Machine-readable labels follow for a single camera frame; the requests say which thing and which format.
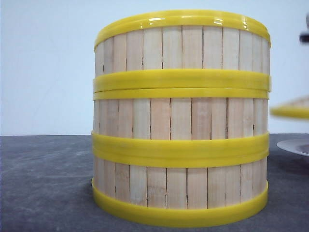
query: white wall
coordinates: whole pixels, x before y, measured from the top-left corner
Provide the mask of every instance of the white wall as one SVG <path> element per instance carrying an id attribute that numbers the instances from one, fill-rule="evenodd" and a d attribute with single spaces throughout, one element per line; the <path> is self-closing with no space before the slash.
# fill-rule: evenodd
<path id="1" fill-rule="evenodd" d="M 89 134 L 93 43 L 99 30 L 130 15 L 214 9 L 262 22 L 272 40 L 270 106 L 309 94 L 308 0 L 3 0 L 1 134 Z M 271 133 L 309 132 L 309 121 L 269 118 Z"/>

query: steamer basket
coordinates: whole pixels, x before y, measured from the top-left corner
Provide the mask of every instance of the steamer basket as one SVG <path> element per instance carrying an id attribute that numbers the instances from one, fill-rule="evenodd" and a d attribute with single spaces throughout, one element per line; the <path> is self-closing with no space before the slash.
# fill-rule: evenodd
<path id="1" fill-rule="evenodd" d="M 116 21 L 95 41 L 96 203 L 135 222 L 231 223 L 267 203 L 270 38 L 239 14 Z"/>

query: bamboo steamer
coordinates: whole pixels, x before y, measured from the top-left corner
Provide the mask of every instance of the bamboo steamer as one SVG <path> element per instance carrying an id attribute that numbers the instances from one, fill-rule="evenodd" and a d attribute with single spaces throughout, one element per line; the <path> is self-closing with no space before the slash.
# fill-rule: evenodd
<path id="1" fill-rule="evenodd" d="M 171 227 L 227 224 L 260 211 L 269 49 L 262 24 L 219 11 L 154 12 L 105 27 L 95 42 L 97 204 Z M 241 151 L 251 141 L 259 147 L 257 140 L 263 155 Z M 220 161 L 230 155 L 227 143 L 234 156 Z"/>

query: yellow plastic rim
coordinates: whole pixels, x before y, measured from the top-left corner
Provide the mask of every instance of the yellow plastic rim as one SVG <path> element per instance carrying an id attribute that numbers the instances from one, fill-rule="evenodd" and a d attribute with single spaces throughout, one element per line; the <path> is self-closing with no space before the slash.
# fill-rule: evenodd
<path id="1" fill-rule="evenodd" d="M 170 10 L 138 14 L 109 24 L 99 32 L 95 41 L 95 49 L 99 43 L 114 35 L 133 30 L 181 25 L 227 27 L 245 30 L 262 36 L 270 44 L 267 28 L 252 18 L 213 10 Z"/>
<path id="2" fill-rule="evenodd" d="M 268 155 L 269 134 L 218 140 L 148 140 L 92 132 L 93 153 L 116 163 L 145 167 L 222 167 L 261 160 Z"/>
<path id="3" fill-rule="evenodd" d="M 93 94 L 93 100 L 128 98 L 263 98 L 267 91 L 241 88 L 155 88 L 110 90 Z"/>
<path id="4" fill-rule="evenodd" d="M 270 109 L 270 114 L 283 117 L 309 119 L 309 108 L 299 106 L 279 106 Z"/>
<path id="5" fill-rule="evenodd" d="M 137 223 L 167 227 L 206 227 L 224 225 L 249 218 L 267 204 L 268 182 L 258 196 L 243 203 L 212 209 L 161 209 L 129 204 L 108 197 L 93 184 L 93 197 L 106 212 Z"/>
<path id="6" fill-rule="evenodd" d="M 270 92 L 270 77 L 259 72 L 221 69 L 162 69 L 115 72 L 93 80 L 94 92 L 156 88 L 239 88 Z"/>

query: gray table surface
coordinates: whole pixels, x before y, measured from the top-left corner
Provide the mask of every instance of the gray table surface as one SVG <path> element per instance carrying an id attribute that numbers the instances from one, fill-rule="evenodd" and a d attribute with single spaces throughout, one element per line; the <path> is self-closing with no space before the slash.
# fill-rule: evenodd
<path id="1" fill-rule="evenodd" d="M 257 215 L 229 225 L 177 229 L 114 217 L 92 198 L 91 137 L 1 137 L 2 232 L 304 232 L 309 231 L 309 159 L 276 143 L 309 134 L 272 134 L 268 204 Z"/>

